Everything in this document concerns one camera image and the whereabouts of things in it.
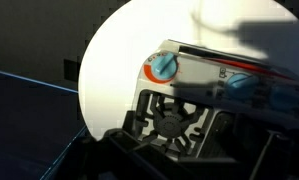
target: gray wall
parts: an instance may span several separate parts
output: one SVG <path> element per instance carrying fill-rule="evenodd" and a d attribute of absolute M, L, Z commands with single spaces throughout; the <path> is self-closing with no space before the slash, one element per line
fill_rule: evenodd
<path fill-rule="evenodd" d="M 124 0 L 0 0 L 0 70 L 77 90 L 64 59 L 86 44 Z"/>

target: blue knob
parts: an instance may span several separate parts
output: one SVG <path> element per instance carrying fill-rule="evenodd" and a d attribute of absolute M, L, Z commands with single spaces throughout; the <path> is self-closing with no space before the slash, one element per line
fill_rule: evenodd
<path fill-rule="evenodd" d="M 276 85 L 271 89 L 270 105 L 276 110 L 291 110 L 299 105 L 299 92 L 287 85 Z"/>
<path fill-rule="evenodd" d="M 237 100 L 247 100 L 252 97 L 259 83 L 257 76 L 235 74 L 229 78 L 226 84 L 228 95 Z"/>
<path fill-rule="evenodd" d="M 172 53 L 165 56 L 158 56 L 151 63 L 151 72 L 159 80 L 170 79 L 177 71 L 177 63 Z"/>

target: black plastic part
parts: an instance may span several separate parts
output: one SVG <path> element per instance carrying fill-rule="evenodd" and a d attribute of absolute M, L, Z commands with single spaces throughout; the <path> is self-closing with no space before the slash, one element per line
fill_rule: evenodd
<path fill-rule="evenodd" d="M 237 161 L 209 159 L 208 161 L 182 162 L 181 165 L 190 169 L 199 179 L 204 180 L 245 180 L 250 176 L 250 168 Z"/>
<path fill-rule="evenodd" d="M 235 118 L 233 134 L 251 163 L 255 163 L 270 136 L 255 120 L 239 114 Z"/>
<path fill-rule="evenodd" d="M 268 145 L 256 179 L 287 179 L 292 141 L 274 135 Z"/>
<path fill-rule="evenodd" d="M 256 63 L 258 61 L 256 59 L 247 57 L 247 59 L 249 60 L 249 61 L 247 61 L 247 60 L 243 59 L 244 58 L 243 56 L 224 54 L 224 53 L 217 52 L 217 51 L 210 50 L 210 49 L 201 49 L 201 48 L 196 49 L 196 48 L 192 48 L 192 47 L 188 47 L 188 46 L 180 46 L 179 52 L 194 55 L 194 56 L 199 56 L 202 58 L 223 59 L 223 60 L 228 60 L 228 61 L 233 61 L 233 62 L 252 64 L 252 65 L 256 65 L 258 67 L 264 68 L 264 69 L 270 69 L 270 67 L 267 65 Z"/>
<path fill-rule="evenodd" d="M 125 121 L 123 122 L 122 129 L 127 133 L 133 135 L 132 128 L 134 126 L 135 111 L 127 111 Z"/>
<path fill-rule="evenodd" d="M 174 102 L 165 102 L 165 99 L 170 99 Z M 185 103 L 194 105 L 196 107 L 195 111 L 188 113 L 184 108 Z M 147 112 L 148 108 L 150 108 L 152 115 L 149 114 L 150 112 Z M 136 112 L 134 112 L 134 131 L 126 131 L 138 139 L 142 134 L 143 128 L 148 125 L 148 121 L 152 121 L 154 131 L 149 136 L 144 137 L 143 142 L 152 142 L 157 139 L 158 135 L 170 140 L 176 140 L 182 137 L 184 142 L 172 142 L 178 150 L 171 149 L 169 146 L 163 144 L 163 147 L 160 147 L 160 145 L 154 145 L 154 147 L 159 149 L 160 152 L 167 153 L 168 151 L 175 151 L 173 153 L 180 153 L 181 156 L 195 156 L 197 146 L 203 141 L 204 132 L 196 132 L 199 133 L 198 135 L 189 134 L 189 137 L 187 137 L 185 132 L 190 125 L 199 120 L 206 108 L 209 107 L 204 104 L 197 104 L 182 98 L 172 97 L 150 90 L 143 90 L 139 96 Z M 204 125 L 208 125 L 210 123 L 209 121 L 210 118 L 206 118 Z M 192 144 L 190 140 L 198 143 L 194 145 L 192 153 L 188 154 Z"/>
<path fill-rule="evenodd" d="M 227 148 L 228 150 L 229 147 L 233 147 L 237 151 L 238 148 L 236 144 L 232 144 L 232 138 L 230 139 L 231 141 L 229 141 L 233 123 L 234 116 L 230 113 L 219 113 L 216 115 L 199 154 L 200 158 L 229 157 L 225 149 Z M 224 145 L 222 142 L 230 142 L 230 144 Z"/>
<path fill-rule="evenodd" d="M 194 179 L 189 170 L 121 129 L 109 130 L 96 142 L 77 139 L 55 179 Z"/>

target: black surface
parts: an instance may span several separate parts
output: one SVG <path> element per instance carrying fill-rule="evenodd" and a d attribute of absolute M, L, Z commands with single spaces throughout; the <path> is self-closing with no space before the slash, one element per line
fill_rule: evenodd
<path fill-rule="evenodd" d="M 261 161 L 256 179 L 287 179 L 292 152 L 292 141 L 289 138 L 273 136 L 270 145 Z"/>
<path fill-rule="evenodd" d="M 39 179 L 84 127 L 74 92 L 0 74 L 0 179 Z"/>
<path fill-rule="evenodd" d="M 121 129 L 105 138 L 78 138 L 61 164 L 56 179 L 193 179 L 193 174 L 149 144 L 140 144 Z"/>
<path fill-rule="evenodd" d="M 69 81 L 78 82 L 81 63 L 64 59 L 63 65 L 64 78 Z"/>

